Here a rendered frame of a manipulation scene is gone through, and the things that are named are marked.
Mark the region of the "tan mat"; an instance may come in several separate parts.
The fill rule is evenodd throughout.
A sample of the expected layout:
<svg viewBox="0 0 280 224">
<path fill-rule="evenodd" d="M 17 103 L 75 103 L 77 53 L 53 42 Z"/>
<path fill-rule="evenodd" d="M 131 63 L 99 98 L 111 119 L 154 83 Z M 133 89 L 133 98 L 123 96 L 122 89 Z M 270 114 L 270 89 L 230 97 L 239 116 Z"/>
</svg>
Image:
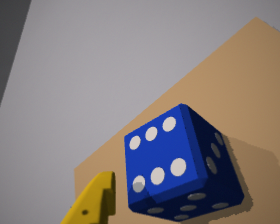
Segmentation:
<svg viewBox="0 0 280 224">
<path fill-rule="evenodd" d="M 245 197 L 180 222 L 133 213 L 124 137 L 181 103 L 221 132 Z M 280 224 L 280 32 L 254 17 L 74 169 L 75 201 L 105 171 L 116 177 L 108 224 Z"/>
</svg>

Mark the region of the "blue die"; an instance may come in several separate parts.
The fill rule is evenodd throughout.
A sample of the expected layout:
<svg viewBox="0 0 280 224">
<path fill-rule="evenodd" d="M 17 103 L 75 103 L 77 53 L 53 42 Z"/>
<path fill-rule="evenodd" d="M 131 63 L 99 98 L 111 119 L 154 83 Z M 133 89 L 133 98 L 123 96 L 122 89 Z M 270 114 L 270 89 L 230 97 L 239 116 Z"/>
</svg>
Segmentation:
<svg viewBox="0 0 280 224">
<path fill-rule="evenodd" d="M 124 137 L 128 208 L 180 222 L 242 203 L 221 132 L 179 104 Z"/>
</svg>

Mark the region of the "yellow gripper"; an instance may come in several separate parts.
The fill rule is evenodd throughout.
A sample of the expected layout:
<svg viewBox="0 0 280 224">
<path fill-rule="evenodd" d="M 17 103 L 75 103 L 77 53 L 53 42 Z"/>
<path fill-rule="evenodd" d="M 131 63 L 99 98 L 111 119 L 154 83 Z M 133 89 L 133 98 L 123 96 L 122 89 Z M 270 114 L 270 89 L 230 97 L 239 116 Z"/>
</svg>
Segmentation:
<svg viewBox="0 0 280 224">
<path fill-rule="evenodd" d="M 113 171 L 96 175 L 60 224 L 108 224 L 116 214 L 116 179 Z"/>
</svg>

